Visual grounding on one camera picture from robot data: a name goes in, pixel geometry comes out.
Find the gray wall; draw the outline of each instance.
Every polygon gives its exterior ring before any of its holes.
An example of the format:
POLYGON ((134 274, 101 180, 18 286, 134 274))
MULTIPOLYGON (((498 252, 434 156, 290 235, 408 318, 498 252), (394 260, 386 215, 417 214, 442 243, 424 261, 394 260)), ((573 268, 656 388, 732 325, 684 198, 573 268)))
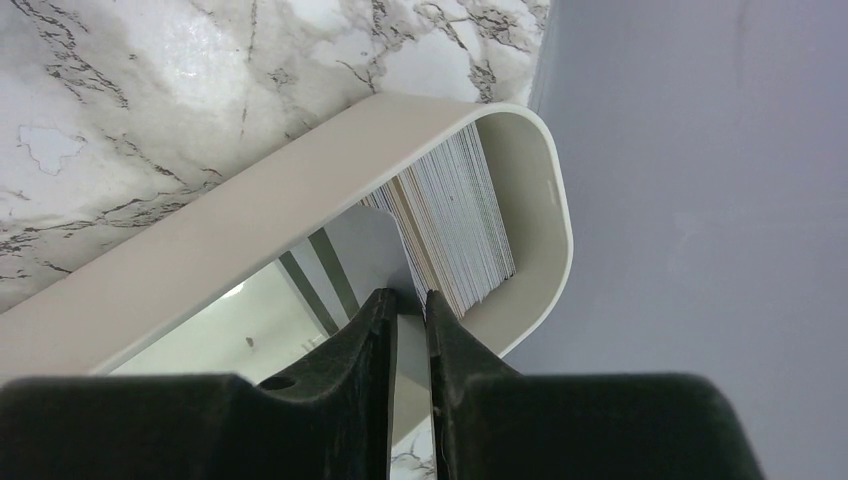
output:
POLYGON ((848 2, 557 10, 537 99, 574 269, 507 360, 704 374, 770 478, 845 478, 848 2))

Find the black plastic part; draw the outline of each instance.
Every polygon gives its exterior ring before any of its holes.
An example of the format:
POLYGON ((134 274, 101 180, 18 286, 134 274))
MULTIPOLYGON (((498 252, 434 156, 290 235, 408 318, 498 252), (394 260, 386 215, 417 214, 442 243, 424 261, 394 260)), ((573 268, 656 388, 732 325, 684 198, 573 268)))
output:
POLYGON ((388 478, 396 299, 255 388, 235 375, 27 379, 0 394, 0 478, 388 478))
POLYGON ((733 409, 690 375, 521 376, 430 292, 439 479, 761 479, 733 409))

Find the white holder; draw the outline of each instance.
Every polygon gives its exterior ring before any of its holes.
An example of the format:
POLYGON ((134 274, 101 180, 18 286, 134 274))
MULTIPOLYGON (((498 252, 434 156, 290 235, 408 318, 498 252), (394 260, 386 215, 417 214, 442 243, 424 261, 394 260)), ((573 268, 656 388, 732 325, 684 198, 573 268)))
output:
MULTIPOLYGON (((0 316, 0 382, 110 372, 471 122, 517 272, 462 324, 505 355, 547 317, 571 268, 551 134, 517 105, 379 94, 0 316)), ((401 372, 393 437, 428 413, 426 389, 401 372)))

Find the hole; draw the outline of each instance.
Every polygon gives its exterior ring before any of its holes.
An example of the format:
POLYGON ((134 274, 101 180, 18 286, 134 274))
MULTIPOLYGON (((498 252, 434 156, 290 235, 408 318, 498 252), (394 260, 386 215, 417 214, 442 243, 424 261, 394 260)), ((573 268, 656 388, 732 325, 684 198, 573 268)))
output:
POLYGON ((285 390, 286 388, 292 387, 295 383, 294 379, 289 377, 271 377, 263 380, 262 383, 259 384, 259 388, 268 392, 276 392, 278 390, 285 390))

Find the stack of cards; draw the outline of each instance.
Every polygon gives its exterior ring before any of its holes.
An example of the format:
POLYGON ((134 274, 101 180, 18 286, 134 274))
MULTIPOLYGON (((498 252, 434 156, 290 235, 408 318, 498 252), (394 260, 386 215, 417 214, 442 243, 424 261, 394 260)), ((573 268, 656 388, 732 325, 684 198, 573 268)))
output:
POLYGON ((461 316, 515 274, 474 123, 362 203, 397 219, 422 302, 439 290, 461 316))

